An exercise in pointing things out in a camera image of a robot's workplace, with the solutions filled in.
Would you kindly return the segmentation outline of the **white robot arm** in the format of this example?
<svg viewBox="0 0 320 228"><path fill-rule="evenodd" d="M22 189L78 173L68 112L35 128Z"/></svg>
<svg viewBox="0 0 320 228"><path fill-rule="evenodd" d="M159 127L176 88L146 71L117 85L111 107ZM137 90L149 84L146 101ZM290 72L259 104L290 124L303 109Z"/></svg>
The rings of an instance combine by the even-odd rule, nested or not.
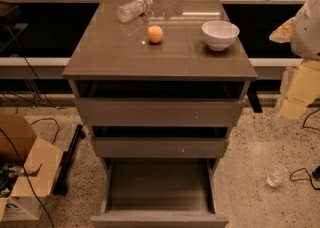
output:
<svg viewBox="0 0 320 228"><path fill-rule="evenodd" d="M320 0L307 0L296 15L269 36L276 43L290 43L293 54L302 58L281 91L276 117L283 122L299 119L320 96Z"/></svg>

